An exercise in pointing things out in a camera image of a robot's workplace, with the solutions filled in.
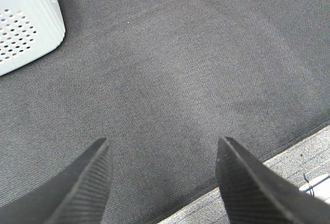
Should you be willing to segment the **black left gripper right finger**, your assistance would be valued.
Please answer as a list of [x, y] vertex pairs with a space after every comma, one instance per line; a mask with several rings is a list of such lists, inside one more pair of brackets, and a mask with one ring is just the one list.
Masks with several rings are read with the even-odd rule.
[[329, 205], [299, 191], [231, 137], [218, 140], [216, 178], [230, 223], [329, 223]]

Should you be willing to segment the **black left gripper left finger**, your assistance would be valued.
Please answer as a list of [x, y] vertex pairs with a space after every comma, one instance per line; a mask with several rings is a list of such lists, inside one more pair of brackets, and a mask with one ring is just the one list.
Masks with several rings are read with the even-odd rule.
[[58, 175], [2, 206], [1, 223], [100, 223], [112, 179], [112, 144], [101, 138]]

